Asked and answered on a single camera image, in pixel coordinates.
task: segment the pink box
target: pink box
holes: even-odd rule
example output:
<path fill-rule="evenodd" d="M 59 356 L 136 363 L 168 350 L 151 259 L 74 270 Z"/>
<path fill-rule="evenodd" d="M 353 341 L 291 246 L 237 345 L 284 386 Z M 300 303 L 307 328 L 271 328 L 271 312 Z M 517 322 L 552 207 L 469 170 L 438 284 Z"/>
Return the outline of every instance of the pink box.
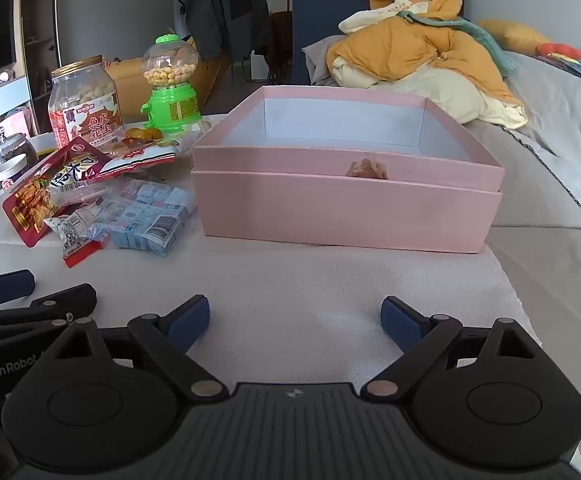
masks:
<path fill-rule="evenodd" d="M 345 176 L 371 157 L 389 180 Z M 504 169 L 431 101 L 269 86 L 193 147 L 206 235 L 477 253 Z"/>

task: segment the dark gray jacket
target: dark gray jacket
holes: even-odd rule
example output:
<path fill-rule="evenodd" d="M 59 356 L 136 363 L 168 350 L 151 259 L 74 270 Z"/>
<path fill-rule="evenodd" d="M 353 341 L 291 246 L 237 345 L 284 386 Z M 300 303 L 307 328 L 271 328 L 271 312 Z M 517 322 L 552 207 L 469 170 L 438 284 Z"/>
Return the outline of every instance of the dark gray jacket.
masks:
<path fill-rule="evenodd" d="M 186 25 L 202 59 L 230 54 L 249 59 L 272 44 L 266 0 L 186 0 Z"/>

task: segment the gumball machine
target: gumball machine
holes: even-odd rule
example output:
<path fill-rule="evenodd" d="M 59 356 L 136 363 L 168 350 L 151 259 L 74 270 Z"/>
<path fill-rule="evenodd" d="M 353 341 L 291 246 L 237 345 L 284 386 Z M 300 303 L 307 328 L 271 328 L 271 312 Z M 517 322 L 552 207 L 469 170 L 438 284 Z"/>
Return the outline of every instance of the gumball machine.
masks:
<path fill-rule="evenodd" d="M 197 94 L 188 81 L 200 61 L 195 49 L 176 34 L 160 36 L 142 58 L 141 70 L 153 92 L 141 112 L 146 128 L 159 128 L 164 137 L 190 130 L 202 120 Z"/>

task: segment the ribbed black surface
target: ribbed black surface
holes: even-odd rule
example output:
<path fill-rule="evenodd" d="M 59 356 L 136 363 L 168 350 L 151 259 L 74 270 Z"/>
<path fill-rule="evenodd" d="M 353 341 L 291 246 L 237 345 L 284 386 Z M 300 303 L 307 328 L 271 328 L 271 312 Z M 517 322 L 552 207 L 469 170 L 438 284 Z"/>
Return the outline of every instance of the ribbed black surface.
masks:
<path fill-rule="evenodd" d="M 420 442 L 401 412 L 357 398 L 348 384 L 243 384 L 230 400 L 194 408 L 159 451 L 90 480 L 477 480 Z M 565 464 L 511 474 L 580 479 Z M 29 466 L 16 480 L 76 478 Z"/>

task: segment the white lid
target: white lid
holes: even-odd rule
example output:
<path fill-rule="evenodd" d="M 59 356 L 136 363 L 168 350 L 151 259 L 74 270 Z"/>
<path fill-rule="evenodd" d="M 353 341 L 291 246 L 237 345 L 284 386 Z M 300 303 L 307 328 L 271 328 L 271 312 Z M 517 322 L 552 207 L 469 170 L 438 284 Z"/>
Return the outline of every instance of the white lid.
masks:
<path fill-rule="evenodd" d="M 3 182 L 12 176 L 15 176 L 26 167 L 26 154 L 14 156 L 10 160 L 0 165 L 0 182 Z"/>

